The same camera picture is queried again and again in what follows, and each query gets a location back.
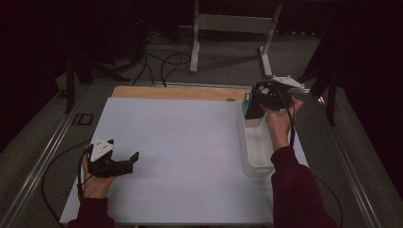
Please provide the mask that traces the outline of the white plastic bin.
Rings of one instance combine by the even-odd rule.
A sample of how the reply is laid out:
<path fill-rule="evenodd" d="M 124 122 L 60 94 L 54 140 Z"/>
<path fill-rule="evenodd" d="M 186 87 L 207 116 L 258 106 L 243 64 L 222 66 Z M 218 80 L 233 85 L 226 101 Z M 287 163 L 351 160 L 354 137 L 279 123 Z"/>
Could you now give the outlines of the white plastic bin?
<path fill-rule="evenodd" d="M 268 176 L 273 170 L 271 156 L 274 153 L 265 116 L 260 119 L 246 120 L 245 102 L 240 104 L 238 116 L 241 159 L 244 173 L 250 177 Z"/>

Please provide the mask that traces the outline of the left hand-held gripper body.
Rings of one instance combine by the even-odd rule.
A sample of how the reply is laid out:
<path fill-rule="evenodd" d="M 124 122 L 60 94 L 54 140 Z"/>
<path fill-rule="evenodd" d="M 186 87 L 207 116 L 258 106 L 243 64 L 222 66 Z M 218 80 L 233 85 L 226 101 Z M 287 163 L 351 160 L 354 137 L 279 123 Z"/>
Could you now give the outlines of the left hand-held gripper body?
<path fill-rule="evenodd" d="M 112 159 L 114 146 L 107 141 L 96 138 L 90 145 L 88 172 L 97 178 L 118 177 L 133 172 L 133 164 Z"/>

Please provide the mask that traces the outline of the black tripod stand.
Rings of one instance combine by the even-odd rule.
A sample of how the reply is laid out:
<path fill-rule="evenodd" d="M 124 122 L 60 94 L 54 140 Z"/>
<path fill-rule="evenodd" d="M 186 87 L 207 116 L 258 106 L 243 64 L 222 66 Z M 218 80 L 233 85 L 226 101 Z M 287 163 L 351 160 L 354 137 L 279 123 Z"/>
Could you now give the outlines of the black tripod stand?
<path fill-rule="evenodd" d="M 316 81 L 310 89 L 312 97 L 321 97 L 328 90 L 326 103 L 326 118 L 331 125 L 335 125 L 334 111 L 336 104 L 337 57 L 338 41 L 332 34 L 325 33 L 317 46 L 303 75 L 297 80 L 306 82 L 313 78 Z"/>
<path fill-rule="evenodd" d="M 106 68 L 99 62 L 92 60 L 82 51 L 75 47 L 70 47 L 67 51 L 66 71 L 67 71 L 67 106 L 65 113 L 68 114 L 75 105 L 75 83 L 74 76 L 77 75 L 79 80 L 85 84 L 90 85 L 93 81 L 90 69 L 95 68 L 109 78 L 118 82 L 128 82 L 128 79 L 120 76 L 111 69 Z"/>

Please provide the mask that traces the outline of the white table mat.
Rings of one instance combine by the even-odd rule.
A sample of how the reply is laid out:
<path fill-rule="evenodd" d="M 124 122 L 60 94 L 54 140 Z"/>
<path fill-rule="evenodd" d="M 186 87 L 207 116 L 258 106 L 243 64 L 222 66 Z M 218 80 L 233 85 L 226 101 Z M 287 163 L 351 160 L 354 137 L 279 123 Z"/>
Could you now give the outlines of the white table mat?
<path fill-rule="evenodd" d="M 112 157 L 108 213 L 121 224 L 258 225 L 273 221 L 270 177 L 244 173 L 237 102 L 110 98 L 94 132 Z"/>

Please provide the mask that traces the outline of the black phone case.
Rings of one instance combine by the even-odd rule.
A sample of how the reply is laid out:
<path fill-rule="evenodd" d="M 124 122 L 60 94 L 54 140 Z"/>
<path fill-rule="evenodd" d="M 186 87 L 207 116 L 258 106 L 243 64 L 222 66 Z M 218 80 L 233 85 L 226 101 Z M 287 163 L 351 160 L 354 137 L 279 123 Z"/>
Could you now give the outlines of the black phone case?
<path fill-rule="evenodd" d="M 261 108 L 260 104 L 257 104 L 253 99 L 251 100 L 248 110 L 244 112 L 244 118 L 246 120 L 261 119 L 265 114 L 265 111 Z"/>

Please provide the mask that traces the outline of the person's left hand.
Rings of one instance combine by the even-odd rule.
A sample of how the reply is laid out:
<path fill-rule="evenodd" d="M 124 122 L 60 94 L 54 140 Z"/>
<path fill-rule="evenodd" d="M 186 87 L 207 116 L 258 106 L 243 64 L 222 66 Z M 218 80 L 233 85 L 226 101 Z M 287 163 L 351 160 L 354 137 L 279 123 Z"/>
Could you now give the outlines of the person's left hand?
<path fill-rule="evenodd" d="M 88 172 L 88 157 L 84 155 L 82 158 L 82 167 L 84 170 L 84 198 L 90 199 L 105 199 L 107 197 L 109 188 L 112 182 L 115 181 L 115 177 L 110 178 L 97 178 L 91 176 Z"/>

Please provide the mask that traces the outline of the metal floor rail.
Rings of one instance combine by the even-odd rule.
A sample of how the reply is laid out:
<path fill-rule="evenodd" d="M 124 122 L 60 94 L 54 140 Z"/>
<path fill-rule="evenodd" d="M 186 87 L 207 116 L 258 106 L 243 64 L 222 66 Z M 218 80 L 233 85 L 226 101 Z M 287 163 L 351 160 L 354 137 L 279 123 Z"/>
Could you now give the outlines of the metal floor rail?
<path fill-rule="evenodd" d="M 78 89 L 68 113 L 62 100 L 52 99 L 0 154 L 0 228 L 19 219 L 89 90 Z"/>
<path fill-rule="evenodd" d="M 336 144 L 336 155 L 339 159 L 340 166 L 345 174 L 350 188 L 352 189 L 356 204 L 361 211 L 367 227 L 382 228 L 378 216 L 370 202 L 370 199 L 368 198 L 368 195 L 363 188 L 363 185 L 353 167 L 352 162 L 350 161 L 347 150 L 336 132 L 336 128 L 330 124 L 325 115 L 326 104 L 323 98 L 314 98 L 314 102 L 319 109 L 320 117 L 324 120 L 326 127 L 330 131 L 332 141 Z"/>

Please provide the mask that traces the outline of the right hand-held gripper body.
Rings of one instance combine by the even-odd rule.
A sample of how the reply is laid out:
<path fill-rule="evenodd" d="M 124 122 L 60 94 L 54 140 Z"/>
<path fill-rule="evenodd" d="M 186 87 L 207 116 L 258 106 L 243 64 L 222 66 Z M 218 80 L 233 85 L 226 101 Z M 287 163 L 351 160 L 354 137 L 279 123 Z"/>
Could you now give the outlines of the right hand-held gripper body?
<path fill-rule="evenodd" d="M 266 82 L 273 82 L 276 84 L 276 93 L 267 95 L 264 93 L 264 85 Z M 290 76 L 278 77 L 273 76 L 268 81 L 258 82 L 263 85 L 262 104 L 263 106 L 272 110 L 282 110 L 289 108 L 292 102 L 292 89 L 304 89 L 305 85 L 291 78 Z"/>

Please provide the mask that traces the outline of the person's right hand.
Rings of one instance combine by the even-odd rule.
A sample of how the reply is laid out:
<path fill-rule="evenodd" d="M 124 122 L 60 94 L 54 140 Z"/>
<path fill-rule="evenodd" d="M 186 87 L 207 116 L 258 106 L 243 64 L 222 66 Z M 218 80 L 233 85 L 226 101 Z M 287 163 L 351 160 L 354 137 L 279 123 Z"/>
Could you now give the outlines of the person's right hand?
<path fill-rule="evenodd" d="M 303 106 L 303 101 L 292 98 L 293 104 L 288 110 L 272 110 L 264 107 L 266 112 L 266 123 L 272 140 L 273 148 L 275 151 L 278 149 L 289 146 L 288 133 L 296 119 L 296 115 Z"/>

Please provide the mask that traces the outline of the black rectangular floor bracket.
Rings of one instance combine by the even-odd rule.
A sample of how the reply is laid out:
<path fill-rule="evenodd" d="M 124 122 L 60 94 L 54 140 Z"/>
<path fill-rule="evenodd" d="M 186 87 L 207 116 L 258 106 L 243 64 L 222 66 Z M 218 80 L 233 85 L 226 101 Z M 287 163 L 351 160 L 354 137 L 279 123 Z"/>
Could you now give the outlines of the black rectangular floor bracket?
<path fill-rule="evenodd" d="M 87 113 L 76 113 L 72 125 L 91 125 L 94 119 L 93 114 L 87 114 Z"/>

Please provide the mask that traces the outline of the white metal stand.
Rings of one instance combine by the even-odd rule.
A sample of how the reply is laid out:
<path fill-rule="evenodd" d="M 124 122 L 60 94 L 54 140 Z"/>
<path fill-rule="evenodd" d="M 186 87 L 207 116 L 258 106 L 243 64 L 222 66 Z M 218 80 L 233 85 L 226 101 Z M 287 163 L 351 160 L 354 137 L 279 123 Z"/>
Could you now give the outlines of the white metal stand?
<path fill-rule="evenodd" d="M 259 56 L 264 76 L 266 78 L 272 78 L 274 76 L 270 65 L 268 50 L 275 33 L 282 5 L 276 5 L 271 18 L 262 18 L 200 13 L 200 0 L 194 0 L 194 4 L 193 47 L 189 68 L 190 72 L 196 73 L 198 71 L 200 31 L 213 30 L 265 34 L 266 41 L 264 45 L 259 48 Z"/>

